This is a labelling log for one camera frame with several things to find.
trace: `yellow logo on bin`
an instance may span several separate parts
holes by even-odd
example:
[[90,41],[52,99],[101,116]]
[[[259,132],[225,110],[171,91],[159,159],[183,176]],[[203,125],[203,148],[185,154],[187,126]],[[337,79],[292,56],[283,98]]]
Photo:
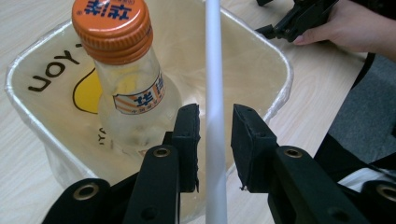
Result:
[[93,68],[91,72],[85,76],[73,90],[73,102],[79,110],[97,114],[98,103],[102,87],[99,82],[99,76]]

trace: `black device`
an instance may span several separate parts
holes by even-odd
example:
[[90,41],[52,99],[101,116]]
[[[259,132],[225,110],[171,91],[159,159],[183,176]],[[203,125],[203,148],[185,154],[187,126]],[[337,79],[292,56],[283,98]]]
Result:
[[149,149],[138,173],[111,186],[100,178],[78,181],[59,197],[43,223],[178,223],[180,193],[199,187],[198,105],[182,106],[172,132]]
[[232,135],[241,189],[268,193],[277,224],[396,223],[395,184],[368,181],[361,193],[337,185],[307,152],[280,147],[247,106],[234,106]]
[[[260,7],[273,0],[257,0]],[[275,26],[263,26],[256,31],[268,39],[283,38],[292,42],[307,29],[324,24],[338,0],[294,0],[293,8]],[[381,15],[396,19],[396,3],[392,0],[353,0]]]

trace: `bottle neck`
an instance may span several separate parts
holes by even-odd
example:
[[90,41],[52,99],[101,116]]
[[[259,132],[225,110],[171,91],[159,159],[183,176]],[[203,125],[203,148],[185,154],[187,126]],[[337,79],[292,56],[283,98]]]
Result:
[[139,60],[122,65],[111,65],[95,61],[103,94],[135,94],[145,91],[158,79],[161,68],[154,50]]

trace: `finger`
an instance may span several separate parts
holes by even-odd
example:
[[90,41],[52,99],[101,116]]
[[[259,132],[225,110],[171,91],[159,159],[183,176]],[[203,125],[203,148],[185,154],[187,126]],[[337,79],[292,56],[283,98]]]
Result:
[[329,39],[330,26],[328,23],[306,30],[293,41],[295,45],[307,45]]

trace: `orange bottle cap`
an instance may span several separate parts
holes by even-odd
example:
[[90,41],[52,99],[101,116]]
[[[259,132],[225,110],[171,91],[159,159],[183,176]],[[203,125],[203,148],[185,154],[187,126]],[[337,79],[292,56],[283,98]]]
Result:
[[131,63],[151,47],[151,21],[143,0],[76,0],[72,22],[84,49],[101,63]]

